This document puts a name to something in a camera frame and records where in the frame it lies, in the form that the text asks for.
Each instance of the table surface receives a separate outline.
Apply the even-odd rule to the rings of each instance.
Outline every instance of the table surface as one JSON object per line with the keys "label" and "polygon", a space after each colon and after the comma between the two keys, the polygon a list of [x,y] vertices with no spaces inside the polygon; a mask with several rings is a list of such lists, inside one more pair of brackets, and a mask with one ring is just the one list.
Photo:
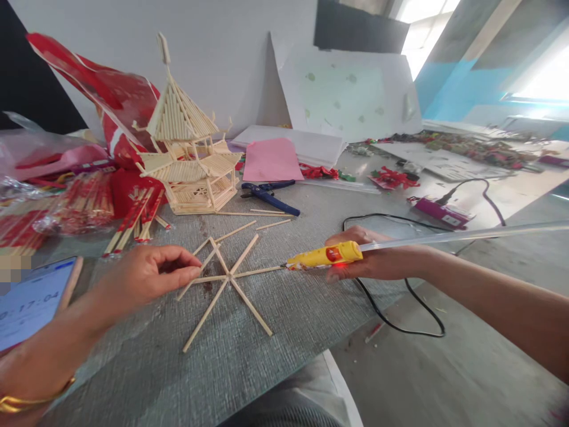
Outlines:
{"label": "table surface", "polygon": [[[342,154],[338,165],[365,181],[370,170],[382,165],[393,168],[395,159],[380,155],[358,157]],[[489,195],[509,217],[569,178],[569,171],[544,166],[546,172],[519,173],[507,180],[491,180]],[[286,258],[314,249],[341,230],[348,216],[374,212],[400,215],[428,222],[410,209],[407,197],[442,195],[454,184],[423,172],[421,187],[367,194],[312,185],[279,189],[276,196],[302,214],[292,222],[260,230],[257,243],[238,272],[281,264]],[[477,213],[470,229],[498,224],[495,213],[480,196],[482,188],[457,192],[463,207]],[[234,197],[225,212],[271,209],[257,199]],[[162,216],[174,224],[166,232],[155,228],[153,244],[179,244],[193,251],[205,238],[220,237],[253,219],[254,227],[222,242],[221,252],[231,268],[253,235],[255,227],[270,224],[275,217],[189,215],[175,216],[169,207]],[[354,221],[395,238],[424,235],[431,231],[405,222],[373,217]],[[49,259],[83,255],[84,271],[73,298],[93,286],[116,260],[100,260],[114,230],[82,238],[51,239],[41,253]],[[465,243],[437,247],[456,251]],[[204,259],[209,246],[199,257]],[[205,276],[220,275],[214,258]],[[221,282],[190,288],[177,302],[169,294],[113,327],[97,343],[77,372],[70,392],[50,410],[43,425],[90,426],[215,426],[249,402],[302,368],[313,357],[334,345],[375,315],[363,292],[352,281],[327,285],[325,271],[278,270],[237,279],[242,290],[273,330],[268,337],[230,286],[194,340],[188,353],[181,348],[202,317]],[[406,293],[402,281],[366,279],[380,308],[386,308]],[[425,329],[437,331],[437,326]]]}

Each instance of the black power cord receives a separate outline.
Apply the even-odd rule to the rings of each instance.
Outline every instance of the black power cord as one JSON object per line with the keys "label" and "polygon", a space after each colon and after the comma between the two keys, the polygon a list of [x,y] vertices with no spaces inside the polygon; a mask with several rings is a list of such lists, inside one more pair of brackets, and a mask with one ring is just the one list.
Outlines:
{"label": "black power cord", "polygon": [[[422,222],[415,221],[414,219],[404,218],[403,216],[390,215],[388,213],[370,213],[368,215],[350,216],[350,217],[346,218],[344,220],[344,222],[342,223],[342,231],[346,231],[346,222],[351,221],[352,219],[369,218],[370,216],[384,216],[387,218],[402,219],[404,221],[413,222],[415,224],[422,225],[424,227],[431,228],[434,230],[452,231],[452,230],[449,230],[447,228],[437,227],[435,225],[430,225],[430,224],[424,224]],[[407,334],[411,334],[411,335],[425,335],[425,336],[430,336],[430,337],[435,337],[435,338],[442,338],[443,336],[446,335],[445,325],[443,324],[441,319],[439,319],[439,316],[437,316],[436,313],[433,310],[431,310],[431,308],[421,298],[419,298],[419,296],[415,293],[415,291],[413,291],[413,288],[409,284],[409,280],[407,280],[407,278],[403,279],[403,280],[405,280],[405,286],[407,286],[407,289],[409,290],[411,295],[419,302],[419,304],[421,304],[425,308],[425,310],[427,310],[429,312],[429,314],[431,316],[433,316],[435,321],[439,324],[439,327],[440,327],[440,333],[439,334],[430,333],[430,332],[422,332],[422,331],[411,331],[411,330],[400,328],[397,325],[394,325],[383,315],[383,313],[379,309],[378,305],[373,300],[372,294],[369,292],[366,285],[363,284],[363,282],[360,280],[360,278],[355,278],[355,280],[363,289],[363,292],[366,294],[366,296],[367,296],[370,304],[372,305],[372,308],[374,309],[375,313],[377,313],[377,315],[381,318],[381,320],[383,320],[386,324],[391,326],[393,329],[398,330],[399,332],[403,332],[403,333],[407,333]]]}
{"label": "black power cord", "polygon": [[[467,183],[470,181],[483,181],[486,183],[486,188],[482,192],[482,196],[484,197],[484,199],[486,199],[486,201],[490,204],[490,206],[492,206],[492,208],[496,212],[496,215],[500,219],[500,223],[502,224],[503,227],[505,227],[506,221],[504,220],[504,216],[502,216],[502,213],[498,209],[498,206],[496,206],[496,204],[487,195],[487,191],[488,191],[488,188],[490,187],[490,183],[486,179],[473,178],[473,179],[463,181],[463,182],[459,183],[456,187],[454,187],[451,191],[449,191],[447,194],[445,194],[443,197],[441,197],[439,200],[437,200],[436,203],[438,203],[441,206],[445,206],[448,203],[448,201],[450,200],[450,198],[452,197],[452,195],[454,194],[454,192],[456,191],[456,189],[458,187],[460,187],[461,185],[463,185],[464,183]],[[437,227],[435,225],[424,224],[422,222],[415,221],[414,219],[404,218],[403,216],[390,215],[388,213],[370,213],[368,215],[350,216],[350,217],[346,218],[344,220],[344,222],[342,223],[342,231],[346,231],[346,222],[351,221],[353,219],[369,218],[370,216],[384,216],[386,218],[402,219],[403,221],[413,222],[414,224],[422,225],[422,226],[430,228],[432,230],[442,230],[442,231],[449,231],[449,232],[453,231],[453,230],[449,230],[447,228]],[[407,280],[407,278],[403,279],[403,280],[405,280],[405,286],[407,286],[407,289],[409,290],[410,294],[419,302],[419,304],[421,304],[425,308],[425,310],[427,310],[429,312],[429,314],[431,316],[433,316],[433,318],[435,319],[435,321],[437,322],[437,324],[440,327],[440,333],[435,334],[435,333],[431,333],[431,332],[411,331],[411,330],[403,329],[403,328],[400,328],[399,326],[394,325],[383,315],[383,313],[379,309],[378,305],[373,300],[372,294],[369,292],[368,288],[366,287],[366,285],[363,284],[363,282],[360,280],[360,278],[355,278],[355,280],[363,289],[363,292],[366,294],[370,304],[372,305],[372,308],[377,313],[377,315],[381,318],[381,320],[383,320],[387,325],[391,326],[393,329],[398,330],[399,332],[406,333],[406,334],[424,335],[424,336],[430,336],[430,337],[435,337],[435,338],[442,338],[446,335],[445,325],[443,324],[443,322],[441,321],[439,316],[437,316],[436,313],[421,298],[419,298],[419,296],[415,293],[415,291],[413,290],[413,288],[409,284],[409,280]]]}

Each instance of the pliers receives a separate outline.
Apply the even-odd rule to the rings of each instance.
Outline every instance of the pliers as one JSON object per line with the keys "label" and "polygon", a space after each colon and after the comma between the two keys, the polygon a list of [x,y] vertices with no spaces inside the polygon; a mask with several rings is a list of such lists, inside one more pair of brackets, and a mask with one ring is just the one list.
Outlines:
{"label": "pliers", "polygon": [[295,209],[292,206],[289,206],[286,203],[283,203],[280,200],[273,197],[274,196],[273,190],[283,188],[283,187],[288,187],[294,183],[296,183],[295,180],[277,182],[274,184],[261,184],[261,185],[255,185],[252,183],[243,183],[243,184],[241,184],[241,188],[242,189],[248,189],[251,192],[243,194],[243,195],[241,195],[241,197],[243,197],[245,199],[246,197],[255,196],[255,197],[258,197],[259,199],[263,200],[264,202],[267,202],[270,205],[273,205],[275,208],[280,209],[283,212],[286,212],[287,214],[299,216],[301,214],[301,212],[298,209]]}

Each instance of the human arm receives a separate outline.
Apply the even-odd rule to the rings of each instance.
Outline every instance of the human arm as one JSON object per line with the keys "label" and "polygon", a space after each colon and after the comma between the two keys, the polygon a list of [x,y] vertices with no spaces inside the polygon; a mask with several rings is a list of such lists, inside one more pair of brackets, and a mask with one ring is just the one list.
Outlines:
{"label": "human arm", "polygon": [[[326,245],[385,240],[352,227]],[[569,384],[569,298],[426,246],[364,252],[364,259],[328,271],[328,281],[368,277],[421,278],[471,310],[535,361]]]}
{"label": "human arm", "polygon": [[[136,247],[92,290],[0,359],[0,397],[56,395],[111,326],[188,284],[199,275],[200,265],[180,246]],[[35,425],[48,405],[16,415],[0,413],[0,425]]]}

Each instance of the bracelet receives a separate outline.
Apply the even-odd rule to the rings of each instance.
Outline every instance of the bracelet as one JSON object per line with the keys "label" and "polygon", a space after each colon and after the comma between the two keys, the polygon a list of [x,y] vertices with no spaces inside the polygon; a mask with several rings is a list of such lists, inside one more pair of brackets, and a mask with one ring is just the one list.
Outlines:
{"label": "bracelet", "polygon": [[18,399],[12,396],[3,396],[0,399],[0,412],[4,413],[18,413],[24,412],[30,409],[35,409],[37,406],[43,405],[47,402],[57,399],[63,396],[63,394],[69,390],[71,385],[75,382],[75,377],[72,377],[67,384],[63,387],[63,390],[57,393],[55,396],[48,397],[47,399],[41,400],[24,400]]}

